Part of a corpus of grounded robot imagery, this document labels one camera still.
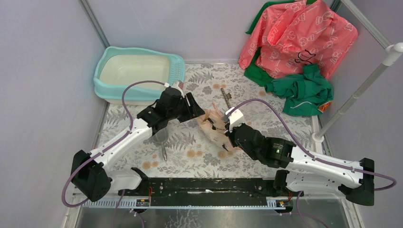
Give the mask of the pink cat litter bag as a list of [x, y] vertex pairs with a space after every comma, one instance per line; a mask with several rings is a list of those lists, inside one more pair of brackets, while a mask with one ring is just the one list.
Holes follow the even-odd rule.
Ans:
[[207, 138], [216, 146], [228, 152], [239, 150], [239, 147], [233, 147], [228, 137], [224, 134], [225, 124], [222, 120], [223, 113], [218, 109], [215, 103], [212, 103], [214, 109], [203, 109], [205, 114], [196, 118], [196, 121], [207, 136]]

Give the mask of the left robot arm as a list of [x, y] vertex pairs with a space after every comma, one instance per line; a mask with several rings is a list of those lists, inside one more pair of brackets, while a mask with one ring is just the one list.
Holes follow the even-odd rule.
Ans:
[[204, 114], [191, 93], [183, 94], [179, 88], [166, 88], [159, 99], [142, 110], [113, 139], [89, 153], [78, 151], [73, 158], [71, 182], [92, 202], [120, 190], [131, 190], [135, 195], [144, 194], [147, 183], [137, 171], [114, 171], [113, 166], [130, 149], [164, 129], [169, 121], [183, 123]]

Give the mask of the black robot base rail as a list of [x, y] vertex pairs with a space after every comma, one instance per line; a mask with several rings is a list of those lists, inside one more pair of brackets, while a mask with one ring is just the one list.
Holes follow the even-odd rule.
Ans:
[[118, 194], [145, 197], [154, 207], [254, 207], [267, 206], [268, 199], [290, 201], [298, 192], [263, 178], [148, 178]]

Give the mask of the silver metal scoop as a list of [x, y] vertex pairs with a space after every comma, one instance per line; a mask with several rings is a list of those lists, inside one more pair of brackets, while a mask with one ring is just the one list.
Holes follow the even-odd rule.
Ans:
[[161, 129], [153, 136], [154, 142], [158, 144], [161, 148], [161, 154], [165, 162], [167, 161], [167, 152], [165, 143], [167, 142], [168, 138], [169, 134], [166, 128]]

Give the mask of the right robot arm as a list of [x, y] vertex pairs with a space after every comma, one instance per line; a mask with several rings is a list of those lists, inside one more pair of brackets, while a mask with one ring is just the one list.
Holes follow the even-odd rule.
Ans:
[[289, 191], [323, 191], [344, 196], [348, 201], [374, 205], [374, 161], [363, 158], [346, 161], [319, 153], [308, 156], [303, 147], [282, 138], [266, 137], [245, 123], [225, 125], [231, 145], [242, 149], [252, 160], [284, 172], [277, 172], [273, 191], [280, 196]]

